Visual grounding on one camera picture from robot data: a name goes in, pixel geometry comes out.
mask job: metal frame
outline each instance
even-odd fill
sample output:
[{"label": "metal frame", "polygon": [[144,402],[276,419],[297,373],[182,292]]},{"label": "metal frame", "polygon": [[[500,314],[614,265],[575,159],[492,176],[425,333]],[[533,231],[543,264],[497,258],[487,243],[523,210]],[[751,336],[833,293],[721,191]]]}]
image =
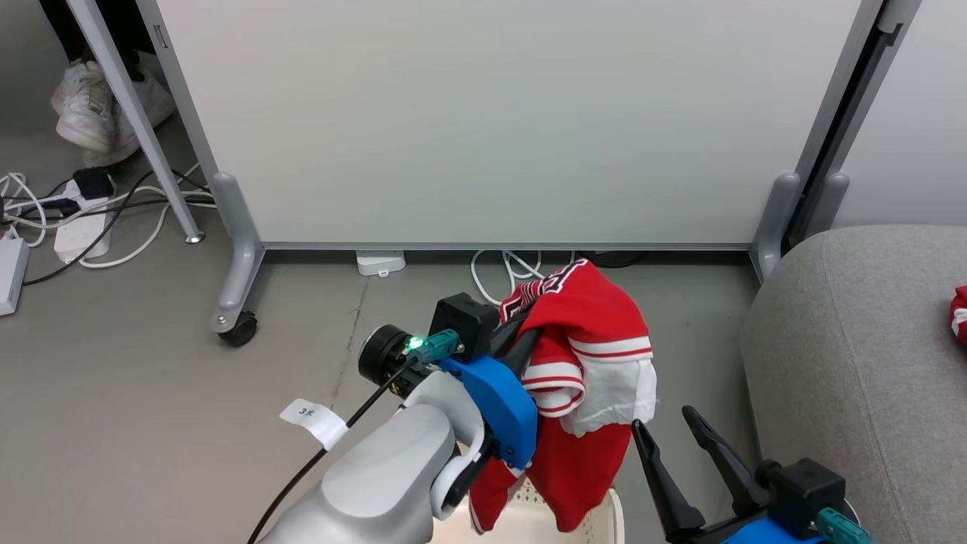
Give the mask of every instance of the metal frame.
[{"label": "metal frame", "polygon": [[[93,3],[93,0],[71,0],[72,2]],[[342,243],[300,243],[264,242],[259,239],[257,229],[246,207],[245,198],[235,177],[228,172],[220,172],[212,153],[197,110],[191,100],[188,86],[174,48],[164,30],[161,11],[156,0],[137,0],[149,31],[156,40],[161,65],[168,78],[172,94],[179,106],[182,119],[188,130],[192,146],[201,163],[206,177],[212,179],[211,187],[219,204],[225,227],[232,238],[233,254],[225,283],[221,289],[217,307],[212,314],[210,325],[216,332],[230,330],[242,311],[242,307],[258,273],[262,258],[267,250],[468,250],[468,249],[518,249],[518,250],[655,250],[655,251],[748,251],[759,280],[776,266],[781,257],[781,244],[784,233],[789,228],[797,207],[802,202],[806,181],[815,170],[827,134],[834,127],[837,111],[846,94],[851,75],[861,60],[864,43],[878,20],[883,20],[881,12],[886,12],[885,4],[907,3],[919,0],[863,0],[853,26],[847,35],[846,43],[836,63],[834,73],[826,94],[810,129],[795,170],[784,172],[776,179],[768,203],[749,244],[527,244],[509,248],[506,244],[342,244]]]},{"label": "metal frame", "polygon": [[842,168],[869,108],[896,57],[921,0],[886,0],[875,24],[869,28],[869,57],[856,69],[850,96],[840,105],[839,116],[830,128],[825,149],[808,174],[803,205],[787,232],[790,245],[833,226],[839,205],[849,188],[849,176]]},{"label": "metal frame", "polygon": [[265,256],[265,246],[258,239],[258,231],[235,176],[219,172],[212,178],[212,186],[221,195],[221,219],[232,232],[232,263],[228,266],[218,306],[209,325],[215,332],[226,332],[235,326],[242,306],[249,297],[251,285]]},{"label": "metal frame", "polygon": [[769,276],[782,257],[785,232],[796,215],[800,196],[806,188],[806,181],[813,172],[816,161],[820,159],[827,134],[834,127],[836,113],[847,93],[850,78],[862,58],[866,38],[874,28],[884,4],[893,1],[864,0],[860,5],[796,169],[781,174],[773,185],[749,251],[752,266],[760,282]]},{"label": "metal frame", "polygon": [[128,71],[124,68],[121,55],[107,30],[101,10],[95,0],[68,0],[68,4],[71,6],[77,25],[80,26],[84,37],[87,39],[87,44],[93,50],[98,59],[98,64],[104,71],[104,76],[114,93],[114,98],[117,99],[118,105],[121,106],[121,109],[131,121],[134,134],[144,151],[144,156],[151,164],[151,168],[154,169],[158,183],[164,189],[164,193],[171,203],[171,209],[175,212],[178,223],[185,231],[185,241],[189,244],[197,244],[205,239],[205,233],[199,230],[195,224],[188,205],[185,203],[185,197],[181,194],[178,182],[175,180],[174,174],[171,173],[171,167],[161,151],[155,130],[148,121],[144,107],[141,106],[137,95],[134,94],[131,78],[128,77]]}]

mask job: black pants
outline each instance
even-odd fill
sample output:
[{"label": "black pants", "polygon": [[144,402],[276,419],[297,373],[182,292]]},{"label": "black pants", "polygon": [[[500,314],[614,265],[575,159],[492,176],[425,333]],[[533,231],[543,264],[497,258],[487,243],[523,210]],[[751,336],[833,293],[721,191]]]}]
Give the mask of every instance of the black pants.
[{"label": "black pants", "polygon": [[[44,7],[44,13],[54,33],[67,53],[68,61],[73,62],[80,58],[90,57],[90,47],[84,34],[77,26],[77,21],[73,18],[71,7],[67,0],[40,0]],[[104,22],[107,23],[107,30],[114,39],[114,44],[121,53],[128,72],[137,75],[137,70],[133,67],[137,64],[137,52],[155,52],[155,46],[151,43],[151,36],[148,29],[144,26],[144,19],[141,11],[137,8],[134,0],[97,0],[98,7]]]}]

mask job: power strip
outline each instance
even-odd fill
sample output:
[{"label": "power strip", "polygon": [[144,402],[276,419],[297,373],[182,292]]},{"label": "power strip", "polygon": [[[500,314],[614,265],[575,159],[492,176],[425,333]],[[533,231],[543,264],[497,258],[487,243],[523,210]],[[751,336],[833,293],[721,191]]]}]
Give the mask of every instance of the power strip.
[{"label": "power strip", "polygon": [[400,251],[357,250],[356,264],[364,276],[387,278],[390,272],[406,267],[406,256]]},{"label": "power strip", "polygon": [[[80,190],[77,188],[77,184],[73,180],[68,182],[64,188],[63,196],[64,198],[74,200],[81,208],[107,201],[106,197],[91,200],[84,199],[80,194]],[[104,232],[105,227],[107,227],[107,214],[79,217],[63,227],[57,228],[57,237],[54,239],[54,251],[57,252],[57,256],[62,261],[71,262],[78,258],[80,254],[84,253],[84,250]],[[100,257],[107,253],[110,246],[111,233],[108,231],[104,235],[104,238],[98,242],[98,245],[94,246],[84,258]]]},{"label": "power strip", "polygon": [[22,238],[0,239],[0,316],[16,311],[30,248]]}]

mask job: white laundry basket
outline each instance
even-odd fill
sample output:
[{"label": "white laundry basket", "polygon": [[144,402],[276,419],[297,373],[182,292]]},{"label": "white laundry basket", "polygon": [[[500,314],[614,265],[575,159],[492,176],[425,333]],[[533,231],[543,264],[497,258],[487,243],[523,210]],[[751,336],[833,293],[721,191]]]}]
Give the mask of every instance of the white laundry basket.
[{"label": "white laundry basket", "polygon": [[625,514],[621,501],[609,489],[604,502],[588,512],[574,532],[558,532],[554,514],[531,485],[517,490],[492,531],[478,536],[470,525],[465,499],[449,520],[433,520],[430,544],[625,544]]}]

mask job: white sneaker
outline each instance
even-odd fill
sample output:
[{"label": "white sneaker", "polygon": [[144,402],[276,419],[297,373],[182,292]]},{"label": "white sneaker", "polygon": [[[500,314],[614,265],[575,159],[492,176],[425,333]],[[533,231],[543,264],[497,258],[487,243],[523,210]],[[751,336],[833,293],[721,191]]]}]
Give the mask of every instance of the white sneaker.
[{"label": "white sneaker", "polygon": [[[144,112],[148,115],[148,121],[154,128],[175,112],[175,101],[151,73],[141,67],[137,67],[137,69],[144,75],[144,81],[134,82],[134,93],[137,94],[141,106],[144,107]],[[114,101],[113,109],[114,141],[111,148],[106,153],[84,150],[85,167],[93,168],[120,163],[141,146],[140,142],[137,141],[137,135],[134,133],[131,121],[128,120],[128,116],[121,110],[117,101]]]},{"label": "white sneaker", "polygon": [[61,104],[57,134],[85,149],[106,153],[114,136],[113,98],[98,63],[71,66],[50,99],[54,109]]}]

